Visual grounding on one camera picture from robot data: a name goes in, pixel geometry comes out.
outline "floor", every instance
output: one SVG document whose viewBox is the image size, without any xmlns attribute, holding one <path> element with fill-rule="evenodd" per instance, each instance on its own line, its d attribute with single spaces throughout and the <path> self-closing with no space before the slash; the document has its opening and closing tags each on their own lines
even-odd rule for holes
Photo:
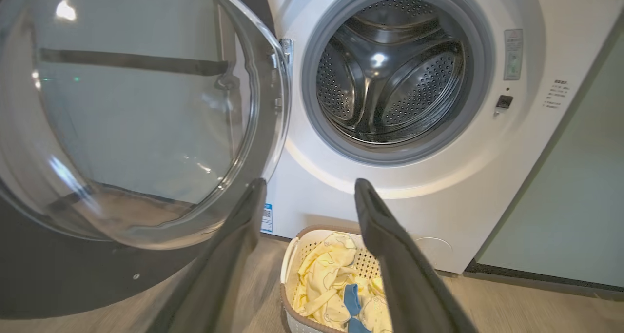
<svg viewBox="0 0 624 333">
<path fill-rule="evenodd" d="M 287 243 L 262 237 L 247 262 L 233 332 L 289 333 L 279 299 Z M 141 332 L 184 270 L 148 291 L 101 309 L 41 320 L 0 320 L 0 333 Z M 458 276 L 443 277 L 481 332 L 622 332 L 624 302 L 562 294 Z"/>
</svg>

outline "plastic basket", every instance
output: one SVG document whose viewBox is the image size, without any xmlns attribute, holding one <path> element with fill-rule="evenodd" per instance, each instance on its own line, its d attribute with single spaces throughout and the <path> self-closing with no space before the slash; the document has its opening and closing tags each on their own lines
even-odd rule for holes
<svg viewBox="0 0 624 333">
<path fill-rule="evenodd" d="M 381 277 L 379 262 L 366 250 L 362 236 L 358 234 L 357 230 L 323 226 L 304 229 L 288 244 L 279 275 L 281 301 L 286 310 L 288 327 L 292 333 L 343 333 L 343 331 L 309 320 L 299 315 L 293 308 L 294 293 L 299 286 L 297 271 L 301 262 L 318 243 L 325 240 L 333 232 L 347 233 L 353 239 L 357 246 L 354 264 L 360 277 L 368 279 Z"/>
</svg>

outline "dark baseboard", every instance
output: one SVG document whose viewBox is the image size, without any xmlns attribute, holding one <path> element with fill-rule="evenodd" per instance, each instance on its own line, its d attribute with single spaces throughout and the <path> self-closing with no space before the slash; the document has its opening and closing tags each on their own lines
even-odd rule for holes
<svg viewBox="0 0 624 333">
<path fill-rule="evenodd" d="M 545 291 L 624 301 L 624 287 L 484 265 L 474 259 L 466 267 L 464 276 Z"/>
</svg>

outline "clothes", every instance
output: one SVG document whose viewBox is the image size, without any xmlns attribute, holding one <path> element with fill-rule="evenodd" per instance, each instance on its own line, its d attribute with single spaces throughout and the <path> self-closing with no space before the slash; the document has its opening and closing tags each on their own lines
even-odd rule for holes
<svg viewBox="0 0 624 333">
<path fill-rule="evenodd" d="M 390 312 L 380 277 L 357 276 L 350 267 L 356 246 L 346 233 L 334 232 L 299 267 L 293 308 L 320 324 L 349 333 L 391 333 Z"/>
</svg>

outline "round glass door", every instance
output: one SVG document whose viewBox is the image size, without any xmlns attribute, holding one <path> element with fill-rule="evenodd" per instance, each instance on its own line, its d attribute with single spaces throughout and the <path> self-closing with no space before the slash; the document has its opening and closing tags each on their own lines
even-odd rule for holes
<svg viewBox="0 0 624 333">
<path fill-rule="evenodd" d="M 197 244 L 270 177 L 288 93 L 239 0 L 0 0 L 2 197 L 68 235 Z"/>
</svg>

